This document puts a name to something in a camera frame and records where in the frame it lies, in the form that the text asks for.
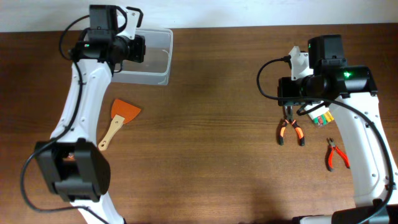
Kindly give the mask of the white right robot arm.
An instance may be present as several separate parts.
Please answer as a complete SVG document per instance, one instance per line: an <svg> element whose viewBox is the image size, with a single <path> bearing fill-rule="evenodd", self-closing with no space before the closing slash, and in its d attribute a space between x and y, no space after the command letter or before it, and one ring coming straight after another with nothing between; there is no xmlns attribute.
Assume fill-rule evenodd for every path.
<svg viewBox="0 0 398 224"><path fill-rule="evenodd" d="M365 65L348 65L340 35L308 41L289 52L291 76L279 80L279 105L327 102L354 184L355 207L331 215L295 217L294 223L397 223L397 166L380 114L377 87Z"/></svg>

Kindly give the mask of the clear plastic container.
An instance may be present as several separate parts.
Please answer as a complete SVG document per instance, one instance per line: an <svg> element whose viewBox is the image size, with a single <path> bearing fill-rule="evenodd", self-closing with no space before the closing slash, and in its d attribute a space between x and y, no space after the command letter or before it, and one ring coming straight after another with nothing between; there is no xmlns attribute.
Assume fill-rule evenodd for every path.
<svg viewBox="0 0 398 224"><path fill-rule="evenodd" d="M174 35L170 29L137 29L146 40L142 63L123 62L123 70L115 73L113 83L168 85L171 70Z"/></svg>

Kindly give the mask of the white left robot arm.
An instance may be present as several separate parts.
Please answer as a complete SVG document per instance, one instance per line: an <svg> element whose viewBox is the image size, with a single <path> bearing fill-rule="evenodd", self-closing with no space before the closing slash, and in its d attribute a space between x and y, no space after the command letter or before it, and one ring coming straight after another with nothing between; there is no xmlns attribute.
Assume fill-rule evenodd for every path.
<svg viewBox="0 0 398 224"><path fill-rule="evenodd" d="M69 51L72 81L63 113L48 141L39 141L35 159L49 191L78 210L87 223L125 223L108 189L110 164L96 144L96 128L116 64L144 60L145 38L136 34L143 12L135 7L91 5L90 26Z"/></svg>

